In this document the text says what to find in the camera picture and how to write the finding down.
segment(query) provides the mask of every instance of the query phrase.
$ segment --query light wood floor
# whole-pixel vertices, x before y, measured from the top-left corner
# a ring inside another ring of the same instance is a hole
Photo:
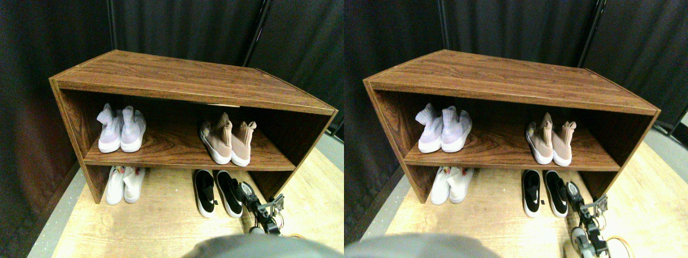
[[[95,204],[84,187],[53,257],[179,257],[200,241],[242,234],[252,226],[245,209],[241,219],[229,217],[222,206],[216,206],[213,218],[202,217],[192,174],[190,169],[153,169],[135,204]],[[247,173],[230,174],[256,189]],[[343,172],[314,149],[282,192],[283,235],[303,235],[342,252],[343,182]]]
[[[447,233],[474,237],[503,257],[577,257],[569,230],[576,215],[554,216],[544,185],[538,218],[523,211],[521,171],[483,169],[474,175],[461,204],[421,204],[410,191],[387,234]],[[565,181],[583,182],[576,172],[560,172]],[[587,189],[581,189],[591,202]],[[602,236],[626,239],[637,257],[688,254],[688,184],[643,143],[610,191],[607,228]]]

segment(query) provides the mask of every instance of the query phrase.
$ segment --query sock sneaker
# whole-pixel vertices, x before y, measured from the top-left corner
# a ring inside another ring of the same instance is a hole
[[[566,217],[568,214],[568,203],[566,202],[567,194],[563,180],[556,171],[550,170],[545,173],[544,181],[547,195],[550,196],[552,212],[557,217]]]
[[[528,125],[526,129],[526,139],[533,152],[535,161],[540,164],[550,164],[552,162],[552,117],[549,113],[545,114],[539,127],[535,122]]]
[[[198,211],[203,217],[212,217],[215,214],[215,193],[213,192],[213,176],[207,170],[196,171],[193,177],[193,189],[196,192]]]
[[[529,217],[537,217],[540,212],[540,173],[529,169],[523,173],[523,209]]]
[[[122,111],[113,111],[110,103],[105,104],[103,110],[98,114],[98,122],[103,124],[98,139],[98,149],[102,153],[110,153],[120,148],[122,143]]]
[[[125,201],[133,204],[138,201],[141,196],[141,188],[143,187],[143,178],[146,176],[146,168],[140,167],[125,167]]]
[[[576,129],[576,122],[565,122],[559,133],[552,133],[552,150],[555,163],[559,166],[571,164],[573,154],[571,152],[571,139]]]
[[[105,201],[110,205],[120,203],[125,194],[125,168],[123,166],[112,166],[110,176],[107,178],[107,189],[105,190]]]
[[[146,132],[146,120],[141,111],[134,111],[132,106],[122,110],[122,119],[125,123],[122,128],[122,151],[138,151],[143,142],[143,133]]]
[[[432,202],[432,204],[440,205],[449,199],[450,188],[447,179],[449,179],[452,173],[458,173],[458,169],[455,167],[441,166],[437,170],[435,182],[432,184],[432,190],[430,190],[430,202]]]
[[[236,135],[232,135],[232,163],[237,166],[246,166],[251,162],[251,140],[256,122],[246,124],[242,122]]]
[[[442,146],[442,118],[428,103],[421,112],[416,115],[416,121],[425,126],[418,139],[418,148],[422,153],[437,151]]]
[[[222,204],[224,204],[225,210],[232,217],[241,217],[243,209],[241,208],[241,189],[239,188],[239,182],[229,176],[229,172],[220,171],[215,175],[215,180],[217,183],[217,189],[219,190],[219,195],[222,197]]]
[[[473,178],[474,169],[470,168],[456,168],[459,172],[449,176],[447,182],[451,187],[449,191],[449,200],[455,204],[463,202],[466,199],[466,194],[469,191],[469,184]]]
[[[200,136],[215,163],[224,165],[232,160],[232,122],[227,113],[223,113],[215,125],[203,123]]]
[[[442,150],[444,152],[460,151],[466,143],[473,126],[471,116],[466,111],[456,114],[456,107],[442,110]]]

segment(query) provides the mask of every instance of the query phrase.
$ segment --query wood grain top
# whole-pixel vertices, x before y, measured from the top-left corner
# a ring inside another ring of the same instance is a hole
[[[372,89],[655,115],[658,108],[594,72],[441,50],[370,76]]]
[[[224,169],[227,171],[293,171],[296,167],[259,129],[253,131],[248,166],[215,163],[201,141],[195,125],[150,122],[141,149],[101,153],[98,140],[84,157],[84,163],[101,166],[143,166],[174,169]]]
[[[53,76],[60,89],[334,114],[322,100],[259,69],[113,50]]]
[[[467,166],[501,169],[554,169],[575,171],[618,171],[620,166],[583,127],[573,134],[573,160],[569,166],[554,161],[540,165],[530,152],[522,125],[506,123],[473,124],[464,148],[455,153],[442,150],[421,153],[416,143],[404,163],[422,166]]]

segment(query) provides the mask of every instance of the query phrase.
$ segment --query shoe rack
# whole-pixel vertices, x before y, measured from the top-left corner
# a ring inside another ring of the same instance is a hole
[[[264,196],[276,195],[337,113],[259,69],[120,50],[69,68],[51,77],[50,85],[96,203],[113,165],[247,171]],[[147,128],[140,150],[98,150],[96,117],[105,103],[143,113]],[[222,112],[234,127],[257,123],[248,166],[214,163],[200,140],[200,125],[215,122]]]
[[[588,69],[441,50],[363,80],[387,139],[420,202],[437,166],[578,171],[593,196],[612,185],[660,110]],[[421,153],[427,103],[466,110],[473,128],[461,151]],[[569,166],[535,162],[528,123],[549,112],[553,128],[575,121]]]

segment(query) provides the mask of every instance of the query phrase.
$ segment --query black sneaker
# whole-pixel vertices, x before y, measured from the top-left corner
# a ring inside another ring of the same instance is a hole
[[[523,209],[529,217],[537,217],[540,211],[540,173],[526,170],[522,181]]]
[[[241,189],[239,189],[239,182],[229,176],[229,172],[220,171],[215,175],[217,180],[217,189],[219,195],[222,197],[222,203],[232,217],[241,217],[243,209],[241,208]]]
[[[207,170],[196,171],[193,177],[193,190],[196,192],[198,211],[203,217],[212,217],[215,211],[215,194],[213,192],[213,176]]]
[[[568,203],[566,202],[566,187],[563,180],[556,171],[550,170],[545,173],[545,188],[547,195],[550,196],[552,212],[557,217],[566,217],[568,214]]]

